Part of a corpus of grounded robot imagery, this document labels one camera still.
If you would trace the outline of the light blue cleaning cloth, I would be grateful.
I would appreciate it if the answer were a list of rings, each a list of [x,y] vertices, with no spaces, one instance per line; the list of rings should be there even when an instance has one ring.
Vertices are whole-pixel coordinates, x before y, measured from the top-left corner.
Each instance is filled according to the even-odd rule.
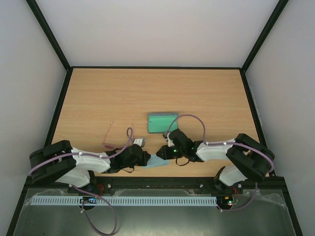
[[[147,168],[161,167],[161,166],[167,166],[169,164],[170,164],[169,160],[164,160],[158,157],[156,154],[152,154],[146,166],[143,166],[143,168],[147,169]]]

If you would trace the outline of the blue-grey glasses case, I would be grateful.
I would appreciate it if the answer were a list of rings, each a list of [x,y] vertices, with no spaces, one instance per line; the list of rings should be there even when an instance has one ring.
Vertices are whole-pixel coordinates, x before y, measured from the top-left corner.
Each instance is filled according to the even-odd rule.
[[[160,112],[148,113],[148,126],[149,134],[163,134],[165,133],[172,121],[178,117],[178,113],[174,112]]]

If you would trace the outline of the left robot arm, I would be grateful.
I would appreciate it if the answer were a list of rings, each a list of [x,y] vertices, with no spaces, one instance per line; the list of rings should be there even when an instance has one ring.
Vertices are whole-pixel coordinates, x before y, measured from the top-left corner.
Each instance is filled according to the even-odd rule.
[[[125,168],[146,166],[151,155],[138,144],[101,153],[83,151],[62,140],[30,154],[29,176],[35,185],[53,182],[78,188],[95,183],[93,173],[115,174]]]

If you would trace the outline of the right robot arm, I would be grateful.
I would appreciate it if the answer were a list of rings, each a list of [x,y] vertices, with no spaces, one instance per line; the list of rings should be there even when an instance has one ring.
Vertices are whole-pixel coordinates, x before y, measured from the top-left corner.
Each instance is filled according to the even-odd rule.
[[[180,129],[168,133],[168,144],[157,156],[163,160],[185,157],[190,162],[229,160],[231,165],[219,169],[213,187],[224,193],[247,179],[263,182],[274,170],[274,154],[250,136],[240,133],[235,139],[222,142],[192,141]]]

